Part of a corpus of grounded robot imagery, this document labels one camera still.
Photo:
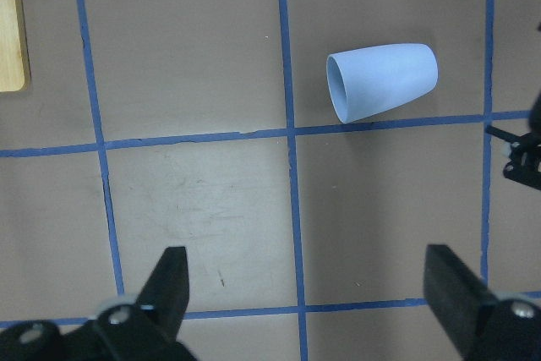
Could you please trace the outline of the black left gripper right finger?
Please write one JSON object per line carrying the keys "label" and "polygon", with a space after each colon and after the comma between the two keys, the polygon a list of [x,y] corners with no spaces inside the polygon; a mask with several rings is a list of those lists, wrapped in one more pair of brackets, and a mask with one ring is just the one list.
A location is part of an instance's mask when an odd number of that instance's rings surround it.
{"label": "black left gripper right finger", "polygon": [[491,291],[448,246],[426,247],[423,291],[463,360],[540,359],[540,307]]}

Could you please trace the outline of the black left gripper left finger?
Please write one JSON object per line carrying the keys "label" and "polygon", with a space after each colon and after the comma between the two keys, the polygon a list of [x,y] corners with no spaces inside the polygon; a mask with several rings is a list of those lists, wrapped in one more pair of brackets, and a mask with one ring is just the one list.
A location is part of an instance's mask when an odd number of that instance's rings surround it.
{"label": "black left gripper left finger", "polygon": [[135,298],[119,298],[92,322],[108,360],[194,360],[178,341],[189,303],[184,247],[168,247]]}

